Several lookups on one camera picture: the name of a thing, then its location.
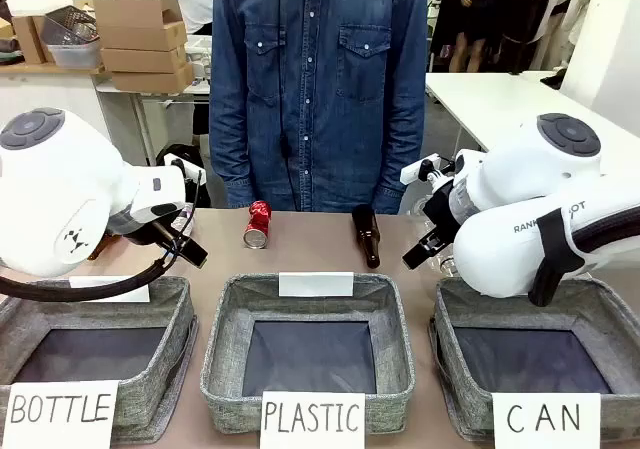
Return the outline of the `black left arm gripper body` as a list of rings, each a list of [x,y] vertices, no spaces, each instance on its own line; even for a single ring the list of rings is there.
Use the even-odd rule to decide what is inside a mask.
[[[155,222],[165,223],[170,215],[155,216],[151,222],[141,223],[133,218],[128,209],[124,209],[111,215],[107,222],[107,232],[111,235],[120,235],[135,245],[146,246],[156,244],[168,247],[170,240],[154,226]]]

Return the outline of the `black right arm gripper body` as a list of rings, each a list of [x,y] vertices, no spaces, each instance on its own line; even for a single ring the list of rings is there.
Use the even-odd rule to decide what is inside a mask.
[[[433,225],[427,236],[431,239],[435,238],[438,242],[453,242],[460,229],[460,223],[453,216],[449,204],[452,188],[452,183],[446,183],[435,190],[423,208],[423,212]]]

